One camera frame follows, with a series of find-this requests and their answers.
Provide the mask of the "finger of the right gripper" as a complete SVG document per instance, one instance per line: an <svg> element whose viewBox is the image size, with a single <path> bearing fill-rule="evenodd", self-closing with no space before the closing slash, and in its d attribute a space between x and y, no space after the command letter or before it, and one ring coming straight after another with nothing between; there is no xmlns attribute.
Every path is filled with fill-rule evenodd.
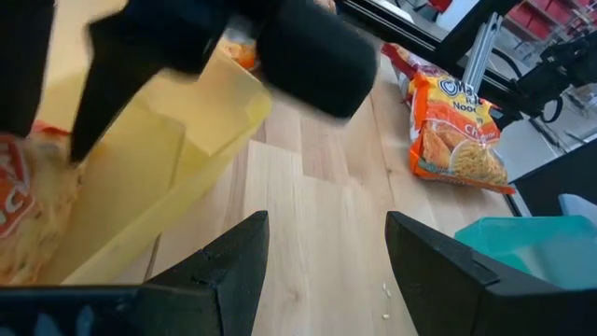
<svg viewBox="0 0 597 336"><path fill-rule="evenodd" d="M198 77L229 21L222 0L127 0L88 25L90 68L71 133L84 161L134 95L159 71Z"/></svg>
<svg viewBox="0 0 597 336"><path fill-rule="evenodd" d="M0 133L32 128L54 14L55 0L0 0Z"/></svg>

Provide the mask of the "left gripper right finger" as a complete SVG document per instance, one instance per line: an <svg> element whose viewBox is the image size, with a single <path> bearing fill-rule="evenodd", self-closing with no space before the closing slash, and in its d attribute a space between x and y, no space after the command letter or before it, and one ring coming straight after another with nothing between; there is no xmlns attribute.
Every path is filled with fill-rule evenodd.
<svg viewBox="0 0 597 336"><path fill-rule="evenodd" d="M485 287L498 275L473 250L400 212L389 212L392 270L419 336L473 336Z"/></svg>

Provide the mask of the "red storage rack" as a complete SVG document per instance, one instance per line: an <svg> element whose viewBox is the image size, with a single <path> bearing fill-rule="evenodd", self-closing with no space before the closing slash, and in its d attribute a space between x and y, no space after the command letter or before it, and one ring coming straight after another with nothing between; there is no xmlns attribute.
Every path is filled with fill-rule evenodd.
<svg viewBox="0 0 597 336"><path fill-rule="evenodd" d="M597 30L597 0L522 0L503 26L523 42L568 41Z"/></svg>

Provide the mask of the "yellow plastic container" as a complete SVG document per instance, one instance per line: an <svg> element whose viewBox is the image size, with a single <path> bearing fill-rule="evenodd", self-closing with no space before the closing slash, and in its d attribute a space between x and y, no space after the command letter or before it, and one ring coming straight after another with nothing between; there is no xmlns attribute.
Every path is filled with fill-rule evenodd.
<svg viewBox="0 0 597 336"><path fill-rule="evenodd" d="M221 51L196 79L155 75L88 156L38 283L111 281L216 182L270 110L263 83Z"/></svg>

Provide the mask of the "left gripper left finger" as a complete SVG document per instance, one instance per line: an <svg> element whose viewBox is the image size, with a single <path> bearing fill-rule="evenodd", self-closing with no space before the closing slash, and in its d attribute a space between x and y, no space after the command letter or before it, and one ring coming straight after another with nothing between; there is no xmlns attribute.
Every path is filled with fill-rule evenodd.
<svg viewBox="0 0 597 336"><path fill-rule="evenodd" d="M256 211L152 277L144 336L251 336L269 242L268 213Z"/></svg>

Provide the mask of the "green plastic container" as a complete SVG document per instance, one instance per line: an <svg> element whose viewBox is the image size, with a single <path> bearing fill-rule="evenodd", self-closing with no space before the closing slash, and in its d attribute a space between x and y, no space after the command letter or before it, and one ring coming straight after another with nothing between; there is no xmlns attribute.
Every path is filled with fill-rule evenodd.
<svg viewBox="0 0 597 336"><path fill-rule="evenodd" d="M585 217L484 217L454 239L554 286L597 288L597 226Z"/></svg>

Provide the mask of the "silver aluminium extrusion post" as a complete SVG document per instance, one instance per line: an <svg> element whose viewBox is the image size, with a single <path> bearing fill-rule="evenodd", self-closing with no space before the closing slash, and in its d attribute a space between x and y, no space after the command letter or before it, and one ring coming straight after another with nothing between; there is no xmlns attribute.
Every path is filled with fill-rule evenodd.
<svg viewBox="0 0 597 336"><path fill-rule="evenodd" d="M479 28L462 78L468 95L477 95L479 92L480 83L502 21L502 15L493 13Z"/></svg>

